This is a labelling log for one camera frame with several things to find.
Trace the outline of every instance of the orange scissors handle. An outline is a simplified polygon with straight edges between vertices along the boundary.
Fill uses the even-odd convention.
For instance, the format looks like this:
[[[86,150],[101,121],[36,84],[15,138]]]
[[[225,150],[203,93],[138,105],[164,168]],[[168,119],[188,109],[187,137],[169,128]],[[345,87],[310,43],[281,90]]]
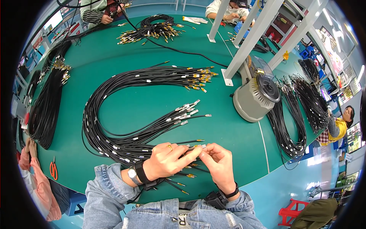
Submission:
[[[51,176],[54,178],[54,180],[57,180],[58,173],[57,173],[56,164],[54,162],[51,162],[51,164],[49,165],[49,172],[51,173]]]

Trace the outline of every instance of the white hoodie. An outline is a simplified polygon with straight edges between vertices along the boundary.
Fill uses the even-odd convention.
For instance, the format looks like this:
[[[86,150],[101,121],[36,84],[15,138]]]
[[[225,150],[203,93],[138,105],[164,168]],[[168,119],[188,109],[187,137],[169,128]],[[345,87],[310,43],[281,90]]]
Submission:
[[[220,8],[221,2],[222,2],[221,0],[214,0],[211,4],[209,4],[206,7],[205,16],[207,17],[210,13],[216,13],[217,14],[217,12],[218,12],[218,10]],[[226,12],[225,12],[224,15],[230,15],[232,13],[238,14],[239,15],[239,18],[234,18],[232,20],[228,20],[228,22],[234,22],[234,21],[237,22],[237,21],[239,21],[239,19],[242,16],[248,16],[249,10],[248,9],[245,9],[245,8],[234,9],[230,5],[228,5],[228,7],[227,7]]]

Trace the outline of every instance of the denim jacket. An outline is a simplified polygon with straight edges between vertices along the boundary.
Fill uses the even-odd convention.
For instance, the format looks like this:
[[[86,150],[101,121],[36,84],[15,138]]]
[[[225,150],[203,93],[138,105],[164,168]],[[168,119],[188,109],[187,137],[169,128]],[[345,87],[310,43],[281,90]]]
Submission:
[[[86,188],[87,202],[84,208],[84,229],[179,229],[179,200],[170,199],[144,204],[132,209],[124,219],[120,211],[128,200],[140,192],[121,177],[119,163],[94,168],[96,178]],[[198,229],[262,229],[265,227],[254,215],[250,196],[240,191],[240,196],[226,204],[226,210],[218,210],[200,199],[195,202],[186,220]]]

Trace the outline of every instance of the red scissors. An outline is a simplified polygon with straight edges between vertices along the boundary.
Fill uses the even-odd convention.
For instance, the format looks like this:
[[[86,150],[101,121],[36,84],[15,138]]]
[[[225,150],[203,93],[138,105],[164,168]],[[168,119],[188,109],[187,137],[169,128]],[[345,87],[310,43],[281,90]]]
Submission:
[[[54,178],[54,180],[57,180],[58,173],[57,173],[57,168],[56,168],[56,163],[55,163],[55,156],[53,156],[53,161],[49,165],[49,172],[51,173],[51,176]]]

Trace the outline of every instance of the black wristband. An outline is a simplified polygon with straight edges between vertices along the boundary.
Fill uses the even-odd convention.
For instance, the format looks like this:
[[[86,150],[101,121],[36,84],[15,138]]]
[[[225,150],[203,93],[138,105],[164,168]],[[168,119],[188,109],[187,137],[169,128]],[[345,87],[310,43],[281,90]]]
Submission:
[[[236,185],[236,187],[235,187],[235,191],[233,192],[233,193],[230,193],[230,194],[227,194],[227,195],[225,195],[225,197],[226,198],[230,198],[230,197],[233,197],[233,196],[235,196],[236,194],[238,194],[239,193],[239,187],[238,187],[238,184],[235,182],[235,185]]]
[[[149,184],[153,181],[148,180],[148,178],[146,177],[145,171],[143,170],[142,165],[143,165],[142,160],[135,163],[136,174],[143,184]]]

